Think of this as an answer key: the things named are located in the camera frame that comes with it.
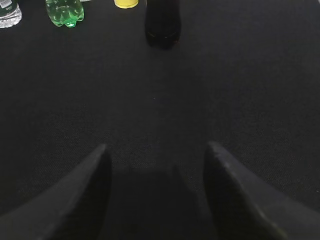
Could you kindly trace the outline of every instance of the black bottle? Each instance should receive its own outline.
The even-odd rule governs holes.
[[[169,49],[176,44],[181,33],[179,0],[146,0],[144,30],[150,46]]]

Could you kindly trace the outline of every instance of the yellow object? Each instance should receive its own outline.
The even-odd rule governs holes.
[[[139,0],[114,0],[114,4],[121,9],[129,9],[137,6]]]

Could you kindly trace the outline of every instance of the green bottle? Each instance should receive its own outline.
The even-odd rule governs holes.
[[[85,16],[80,0],[45,0],[46,10],[54,25],[74,28]]]

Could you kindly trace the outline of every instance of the plastic bottle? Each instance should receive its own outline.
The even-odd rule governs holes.
[[[21,10],[16,0],[0,0],[0,29],[16,25],[21,18]]]
[[[74,28],[85,16],[80,0],[45,0],[47,13],[54,25]]]
[[[181,34],[179,0],[146,0],[145,37],[150,46],[169,49]]]
[[[114,4],[121,9],[130,9],[137,6],[139,0],[114,0]]]

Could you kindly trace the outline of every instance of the black cloth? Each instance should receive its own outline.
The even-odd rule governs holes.
[[[320,209],[317,0],[181,0],[170,51],[146,44],[143,0],[133,9],[86,2],[73,29],[54,26],[44,2],[19,4],[22,21],[0,30],[0,214],[107,143],[115,172],[176,165],[210,218],[208,140]]]

